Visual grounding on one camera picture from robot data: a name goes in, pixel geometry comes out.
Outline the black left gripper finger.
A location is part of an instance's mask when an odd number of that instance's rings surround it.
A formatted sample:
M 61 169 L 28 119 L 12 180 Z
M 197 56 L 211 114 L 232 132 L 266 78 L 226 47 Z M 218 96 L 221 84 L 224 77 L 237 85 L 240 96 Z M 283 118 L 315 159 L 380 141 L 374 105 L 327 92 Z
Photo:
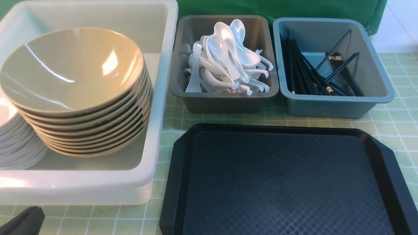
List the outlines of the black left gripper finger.
M 45 217 L 41 207 L 28 207 L 12 220 L 2 225 L 0 227 L 0 234 L 39 235 Z

